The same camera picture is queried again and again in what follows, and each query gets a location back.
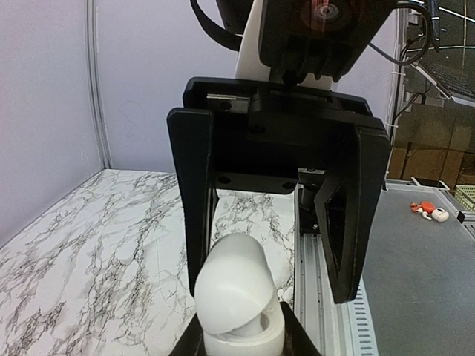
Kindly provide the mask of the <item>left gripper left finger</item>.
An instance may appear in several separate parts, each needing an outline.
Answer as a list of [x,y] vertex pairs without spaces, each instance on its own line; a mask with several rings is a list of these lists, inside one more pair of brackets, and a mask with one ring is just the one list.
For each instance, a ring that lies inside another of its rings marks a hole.
[[205,356],[203,329],[195,314],[172,349],[172,356]]

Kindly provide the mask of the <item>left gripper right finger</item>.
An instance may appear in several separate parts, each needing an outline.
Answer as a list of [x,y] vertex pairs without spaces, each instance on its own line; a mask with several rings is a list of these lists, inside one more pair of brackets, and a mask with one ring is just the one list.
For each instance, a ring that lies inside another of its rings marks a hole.
[[287,302],[280,302],[284,316],[284,356],[320,356],[303,326],[298,321]]

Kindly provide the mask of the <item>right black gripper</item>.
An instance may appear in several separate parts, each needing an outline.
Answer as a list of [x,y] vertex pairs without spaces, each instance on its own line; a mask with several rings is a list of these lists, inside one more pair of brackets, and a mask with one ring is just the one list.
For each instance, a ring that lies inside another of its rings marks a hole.
[[195,77],[167,116],[189,291],[209,254],[216,188],[288,194],[326,171],[314,203],[334,303],[356,298],[390,140],[367,101],[333,91]]

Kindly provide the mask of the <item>white earbud charging case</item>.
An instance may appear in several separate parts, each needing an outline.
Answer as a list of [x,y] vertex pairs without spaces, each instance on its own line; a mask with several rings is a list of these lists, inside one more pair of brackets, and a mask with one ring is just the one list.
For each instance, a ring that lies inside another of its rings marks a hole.
[[220,238],[194,287],[207,355],[282,355],[284,315],[261,244],[246,234]]

